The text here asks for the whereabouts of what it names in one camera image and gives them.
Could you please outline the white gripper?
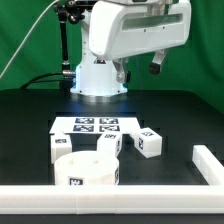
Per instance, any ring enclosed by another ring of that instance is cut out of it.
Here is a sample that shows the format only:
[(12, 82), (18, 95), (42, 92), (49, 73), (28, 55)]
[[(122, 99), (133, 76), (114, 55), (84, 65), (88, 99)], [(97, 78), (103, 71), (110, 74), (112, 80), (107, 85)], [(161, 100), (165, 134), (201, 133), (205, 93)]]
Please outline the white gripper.
[(98, 1), (92, 9), (89, 29), (91, 52), (104, 60), (113, 60), (116, 80), (127, 82), (125, 57), (155, 52), (149, 72), (158, 75), (167, 56), (167, 48), (186, 43), (191, 21), (189, 0), (179, 0), (163, 9), (170, 0)]

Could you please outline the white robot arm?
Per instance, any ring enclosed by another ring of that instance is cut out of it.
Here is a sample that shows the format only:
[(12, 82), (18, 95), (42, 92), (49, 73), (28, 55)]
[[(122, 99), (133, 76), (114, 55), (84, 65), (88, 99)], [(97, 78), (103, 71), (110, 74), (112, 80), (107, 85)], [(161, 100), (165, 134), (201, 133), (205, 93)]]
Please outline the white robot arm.
[(77, 6), (84, 10), (82, 60), (71, 92), (89, 100), (127, 92), (131, 56), (152, 52), (149, 71), (160, 73), (167, 51), (189, 36), (190, 0), (93, 0)]

